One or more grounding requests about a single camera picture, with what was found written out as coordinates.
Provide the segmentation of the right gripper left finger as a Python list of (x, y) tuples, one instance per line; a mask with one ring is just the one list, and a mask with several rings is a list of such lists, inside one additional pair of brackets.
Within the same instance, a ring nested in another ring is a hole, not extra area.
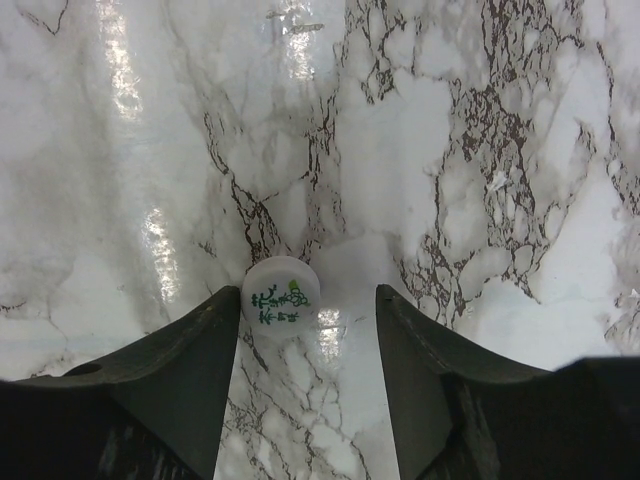
[(62, 376), (2, 382), (2, 478), (212, 478), (239, 321), (226, 286)]

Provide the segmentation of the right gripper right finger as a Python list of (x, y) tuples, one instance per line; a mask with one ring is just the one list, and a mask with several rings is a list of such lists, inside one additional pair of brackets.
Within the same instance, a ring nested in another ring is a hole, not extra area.
[(637, 358), (538, 369), (447, 329), (386, 284), (376, 324), (402, 478), (638, 477)]

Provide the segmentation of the white green bottle cap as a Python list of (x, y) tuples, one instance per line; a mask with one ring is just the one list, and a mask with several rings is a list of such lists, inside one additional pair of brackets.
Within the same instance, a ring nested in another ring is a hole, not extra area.
[(321, 287), (314, 270), (291, 256), (251, 267), (241, 287), (241, 308), (252, 331), (266, 337), (297, 336), (317, 323)]

